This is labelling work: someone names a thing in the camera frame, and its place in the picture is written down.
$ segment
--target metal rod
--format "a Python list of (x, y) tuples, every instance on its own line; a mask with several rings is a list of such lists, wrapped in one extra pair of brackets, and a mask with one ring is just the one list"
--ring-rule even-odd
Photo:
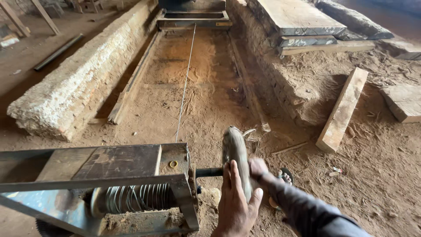
[(175, 143), (177, 143), (177, 138), (179, 137), (179, 129), (180, 129), (181, 113), (183, 112), (184, 95), (186, 94), (187, 77), (189, 76), (190, 59), (192, 59), (193, 42), (195, 41), (195, 33), (196, 33), (196, 23), (195, 23), (195, 29), (194, 29), (194, 31), (193, 31), (192, 48), (190, 49), (190, 57), (189, 57), (189, 65), (187, 66), (186, 81), (184, 82), (183, 99), (181, 100), (181, 108), (180, 108), (179, 124), (178, 124), (178, 126), (177, 126), (177, 134), (176, 134), (176, 141), (175, 141)]
[(222, 167), (196, 169), (196, 178), (222, 176), (223, 173), (224, 173), (224, 169)]
[(61, 48), (55, 51), (52, 55), (50, 55), (46, 60), (42, 61), (40, 64), (34, 67), (34, 70), (35, 71), (41, 70), (44, 66), (46, 66), (48, 63), (53, 61), (56, 57), (58, 57), (60, 54), (66, 51), (66, 49), (70, 48), (70, 46), (72, 46), (74, 43), (79, 41), (82, 37), (83, 37), (83, 34), (79, 34), (78, 36), (74, 37), (67, 44), (63, 45)]

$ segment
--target wire cable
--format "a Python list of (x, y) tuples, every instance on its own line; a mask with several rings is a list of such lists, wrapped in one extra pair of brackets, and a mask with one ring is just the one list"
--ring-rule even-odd
[(177, 134), (176, 134), (176, 141), (175, 141), (176, 143), (177, 143), (177, 138), (179, 137), (179, 129), (180, 129), (181, 113), (183, 112), (184, 95), (186, 94), (187, 77), (189, 76), (190, 60), (192, 59), (193, 42), (195, 41), (195, 34), (196, 34), (196, 23), (195, 23), (195, 29), (194, 29), (194, 31), (193, 31), (192, 48), (190, 49), (190, 57), (189, 57), (189, 65), (187, 66), (186, 81), (184, 82), (183, 99), (181, 100), (181, 108), (180, 108), (179, 124), (178, 124), (178, 126), (177, 126)]

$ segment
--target hand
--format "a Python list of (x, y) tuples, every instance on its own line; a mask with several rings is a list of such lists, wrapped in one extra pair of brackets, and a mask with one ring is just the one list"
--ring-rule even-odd
[(212, 237), (244, 237), (253, 227), (263, 196), (263, 190), (254, 190), (249, 204), (241, 187), (241, 179), (235, 160), (224, 166), (224, 182), (219, 202), (218, 226)]
[(248, 165), (250, 166), (250, 176), (254, 179), (258, 179), (262, 175), (269, 173), (262, 158), (252, 158), (248, 160)]

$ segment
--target metal pipe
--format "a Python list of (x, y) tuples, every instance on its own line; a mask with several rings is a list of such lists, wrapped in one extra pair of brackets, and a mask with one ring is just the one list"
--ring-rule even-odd
[(196, 178), (222, 176), (223, 173), (224, 173), (224, 169), (222, 167), (196, 169)]
[(50, 55), (46, 60), (42, 61), (42, 63), (38, 64), (36, 67), (34, 67), (35, 71), (41, 70), (44, 66), (46, 66), (48, 63), (53, 61), (56, 57), (58, 57), (60, 54), (62, 54), (66, 49), (70, 48), (74, 43), (78, 42), (83, 37), (83, 34), (79, 34), (78, 36), (74, 37), (72, 40), (70, 40), (67, 44), (63, 45), (61, 48), (59, 48), (57, 51), (55, 51), (52, 55)]

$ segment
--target person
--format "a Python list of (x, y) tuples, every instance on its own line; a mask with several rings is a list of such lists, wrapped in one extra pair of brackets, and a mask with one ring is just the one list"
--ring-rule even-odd
[[(338, 208), (285, 183), (272, 175), (263, 159), (250, 159), (250, 176), (267, 187), (270, 196), (286, 213), (285, 222), (302, 237), (368, 237), (355, 221)], [(224, 166), (222, 196), (218, 206), (218, 225), (212, 237), (248, 236), (258, 216), (263, 190), (257, 188), (246, 202), (237, 163)]]

